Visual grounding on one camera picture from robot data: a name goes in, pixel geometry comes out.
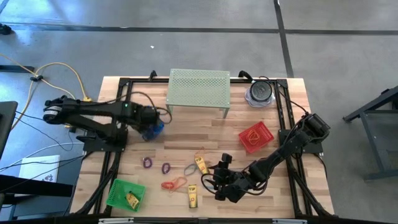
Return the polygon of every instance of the concrete floor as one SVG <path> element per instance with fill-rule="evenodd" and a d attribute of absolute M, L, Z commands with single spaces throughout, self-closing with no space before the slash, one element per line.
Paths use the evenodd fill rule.
<path fill-rule="evenodd" d="M 286 29 L 398 29 L 395 0 L 280 0 Z M 137 27 L 277 28 L 272 1 L 118 0 L 57 1 L 9 0 L 0 22 Z M 344 123 L 344 115 L 381 91 L 398 83 L 398 36 L 287 35 L 295 77 L 305 79 L 312 111 L 332 128 L 323 143 L 328 182 L 337 215 L 344 218 L 398 222 L 398 178 L 363 182 L 377 171 L 362 124 Z M 240 70 L 268 77 L 286 77 L 279 34 L 216 34 L 160 32 L 62 32 L 17 30 L 0 36 L 0 52 L 20 63 L 38 67 L 65 62 L 81 74 L 94 99 L 105 75 L 168 75 L 171 68 Z M 63 67 L 46 69 L 45 77 L 81 98 L 74 74 Z M 0 74 L 0 101 L 15 100 L 22 110 L 29 79 L 25 74 Z M 27 114 L 41 116 L 45 100 L 63 93 L 39 84 Z M 70 142 L 67 130 L 25 118 L 60 142 Z M 0 167 L 54 144 L 37 131 L 18 124 L 12 131 Z M 59 147 L 39 155 L 81 154 Z M 60 181 L 72 184 L 79 163 L 60 169 Z M 17 175 L 18 167 L 5 171 Z M 34 214 L 29 202 L 18 206 Z M 39 206 L 41 212 L 63 211 L 67 200 Z"/>

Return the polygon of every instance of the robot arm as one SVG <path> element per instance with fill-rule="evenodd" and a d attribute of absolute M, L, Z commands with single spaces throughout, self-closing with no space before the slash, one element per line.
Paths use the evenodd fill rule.
<path fill-rule="evenodd" d="M 202 184 L 204 185 L 203 178 L 206 175 L 213 176 L 213 180 L 206 179 L 206 181 L 214 187 L 215 192 L 204 186 L 215 194 L 216 200 L 228 198 L 229 201 L 236 203 L 246 193 L 260 195 L 265 191 L 267 181 L 278 164 L 293 153 L 299 152 L 308 143 L 322 142 L 328 136 L 329 129 L 330 127 L 317 114 L 307 113 L 292 128 L 283 145 L 270 156 L 252 162 L 241 172 L 235 172 L 228 169 L 232 156 L 224 153 L 222 160 L 216 166 L 210 167 L 214 169 L 214 174 L 202 175 Z"/>
<path fill-rule="evenodd" d="M 141 133 L 144 139 L 148 131 L 162 126 L 160 113 L 151 106 L 130 101 L 95 103 L 74 100 L 62 96 L 45 102 L 43 119 L 48 124 L 70 124 L 91 131 L 108 143 L 120 142 L 127 138 L 127 129 L 118 128 L 116 123 L 101 124 L 82 115 L 108 116 L 127 124 Z"/>

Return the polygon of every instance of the purple rubber band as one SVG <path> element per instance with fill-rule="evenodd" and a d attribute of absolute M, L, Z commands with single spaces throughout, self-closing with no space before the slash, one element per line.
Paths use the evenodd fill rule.
<path fill-rule="evenodd" d="M 168 172 L 170 172 L 170 164 L 168 162 L 163 163 L 162 165 L 162 173 L 163 174 L 167 174 Z"/>
<path fill-rule="evenodd" d="M 149 157 L 145 157 L 142 159 L 142 165 L 144 166 L 144 168 L 148 169 L 152 166 L 152 159 L 150 159 Z"/>

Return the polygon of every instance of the green plastic basket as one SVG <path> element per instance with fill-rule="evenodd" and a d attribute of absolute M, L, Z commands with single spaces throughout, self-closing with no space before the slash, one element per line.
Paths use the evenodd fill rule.
<path fill-rule="evenodd" d="M 132 209 L 126 199 L 126 195 L 129 192 L 132 192 L 132 194 L 139 200 L 139 204 L 136 209 Z M 115 208 L 138 212 L 142 200 L 144 199 L 144 195 L 145 186 L 133 184 L 121 179 L 115 179 L 111 191 L 109 191 L 108 199 L 106 199 L 106 204 Z"/>

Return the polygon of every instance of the red plastic basket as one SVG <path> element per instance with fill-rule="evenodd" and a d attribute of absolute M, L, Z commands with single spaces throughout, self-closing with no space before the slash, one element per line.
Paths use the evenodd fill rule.
<path fill-rule="evenodd" d="M 251 126 L 239 134 L 239 139 L 248 153 L 253 153 L 274 140 L 274 136 L 263 122 Z"/>

